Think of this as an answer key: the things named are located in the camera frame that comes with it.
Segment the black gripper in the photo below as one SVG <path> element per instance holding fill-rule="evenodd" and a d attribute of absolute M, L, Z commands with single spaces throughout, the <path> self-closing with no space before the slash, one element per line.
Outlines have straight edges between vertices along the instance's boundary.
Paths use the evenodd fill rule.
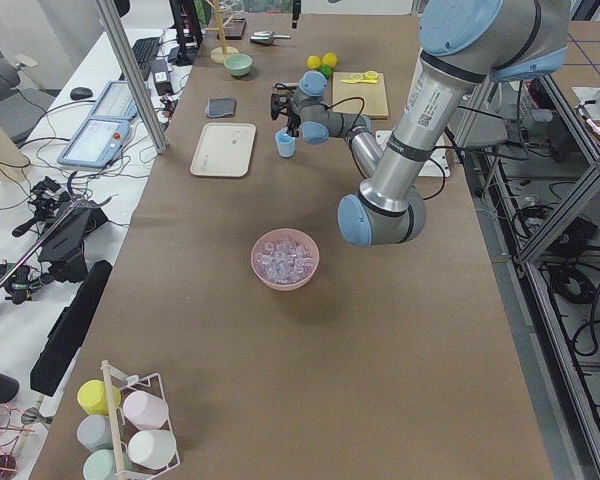
<path fill-rule="evenodd" d="M 301 15 L 301 0 L 292 1 L 292 17 L 291 17 L 291 28 L 296 29 L 298 27 L 299 18 Z M 287 101 L 287 131 L 286 133 L 291 137 L 299 137 L 300 126 L 302 124 L 301 118 L 301 102 L 295 97 L 290 97 Z"/>

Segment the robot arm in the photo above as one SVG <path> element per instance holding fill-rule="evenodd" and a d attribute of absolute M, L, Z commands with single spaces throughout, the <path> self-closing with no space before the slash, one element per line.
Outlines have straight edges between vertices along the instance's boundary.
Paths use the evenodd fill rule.
<path fill-rule="evenodd" d="M 426 222 L 413 183 L 467 92 L 485 79 L 534 79 L 566 59 L 567 1 L 431 1 L 420 19 L 422 68 L 404 113 L 384 147 L 361 114 L 337 113 L 323 101 L 326 80 L 306 72 L 288 102 L 289 131 L 309 144 L 347 143 L 365 174 L 338 206 L 351 245 L 399 244 Z"/>

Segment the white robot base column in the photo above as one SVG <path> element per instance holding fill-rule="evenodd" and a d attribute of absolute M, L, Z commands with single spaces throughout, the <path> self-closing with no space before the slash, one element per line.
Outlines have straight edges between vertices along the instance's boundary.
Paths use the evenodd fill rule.
<path fill-rule="evenodd" d="M 382 150 L 386 148 L 386 144 L 391 135 L 390 130 L 377 130 L 375 132 L 375 139 Z M 449 146 L 449 142 L 444 136 L 440 136 L 436 141 L 437 149 L 431 155 L 430 159 L 424 163 L 424 166 L 419 172 L 420 177 L 445 177 L 450 176 L 450 167 L 446 157 L 446 148 Z"/>

